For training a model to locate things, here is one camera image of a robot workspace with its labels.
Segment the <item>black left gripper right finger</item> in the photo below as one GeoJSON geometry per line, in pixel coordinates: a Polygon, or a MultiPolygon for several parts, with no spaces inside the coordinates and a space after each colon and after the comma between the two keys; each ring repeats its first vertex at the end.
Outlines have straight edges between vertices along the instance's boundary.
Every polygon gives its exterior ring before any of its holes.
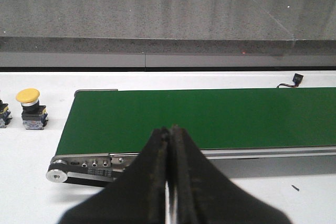
{"type": "Polygon", "coordinates": [[[169,140],[169,176],[177,223],[290,223],[228,179],[177,126],[169,140]]]}

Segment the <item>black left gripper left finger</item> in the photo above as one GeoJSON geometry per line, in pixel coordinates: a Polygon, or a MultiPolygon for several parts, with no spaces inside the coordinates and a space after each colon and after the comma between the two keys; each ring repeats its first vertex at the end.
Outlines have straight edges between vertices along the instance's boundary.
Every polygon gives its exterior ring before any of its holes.
{"type": "Polygon", "coordinates": [[[164,223],[169,131],[155,129],[114,182],[67,210],[60,223],[164,223]]]}

